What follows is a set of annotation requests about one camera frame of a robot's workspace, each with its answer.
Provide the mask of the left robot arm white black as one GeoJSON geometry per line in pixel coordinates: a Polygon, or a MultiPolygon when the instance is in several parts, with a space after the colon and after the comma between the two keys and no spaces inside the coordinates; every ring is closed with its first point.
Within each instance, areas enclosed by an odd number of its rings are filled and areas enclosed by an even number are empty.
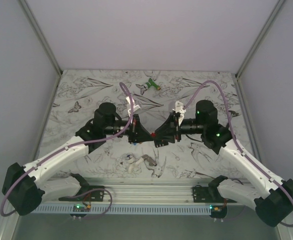
{"type": "Polygon", "coordinates": [[[64,145],[46,156],[19,165],[10,165],[6,171],[2,193],[0,215],[5,217],[5,202],[9,202],[14,212],[25,216],[35,210],[42,202],[46,191],[42,187],[60,167],[88,155],[103,145],[107,140],[127,136],[128,142],[144,143],[153,140],[151,134],[142,126],[138,114],[133,114],[124,121],[117,114],[116,106],[110,102],[99,105],[89,120],[64,145]]]}

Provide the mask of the black fuse box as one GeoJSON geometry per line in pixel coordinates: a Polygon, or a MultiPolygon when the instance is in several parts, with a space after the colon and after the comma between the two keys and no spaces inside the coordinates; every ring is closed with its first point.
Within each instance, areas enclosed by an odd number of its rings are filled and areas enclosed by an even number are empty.
{"type": "Polygon", "coordinates": [[[154,140],[154,145],[156,148],[161,148],[164,146],[168,146],[169,143],[166,140],[154,140]]]}

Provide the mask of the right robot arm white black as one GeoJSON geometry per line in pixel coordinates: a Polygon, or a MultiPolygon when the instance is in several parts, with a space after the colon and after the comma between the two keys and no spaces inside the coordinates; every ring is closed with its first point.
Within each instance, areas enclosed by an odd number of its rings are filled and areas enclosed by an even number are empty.
{"type": "Polygon", "coordinates": [[[253,185],[245,187],[220,175],[208,184],[210,200],[238,202],[254,210],[266,225],[281,224],[293,212],[293,180],[283,180],[236,141],[230,127],[219,124],[218,110],[211,101],[198,101],[194,118],[183,119],[184,114],[183,104],[177,101],[167,120],[153,133],[155,144],[175,143],[182,135],[200,134],[208,149],[234,164],[253,185]]]}

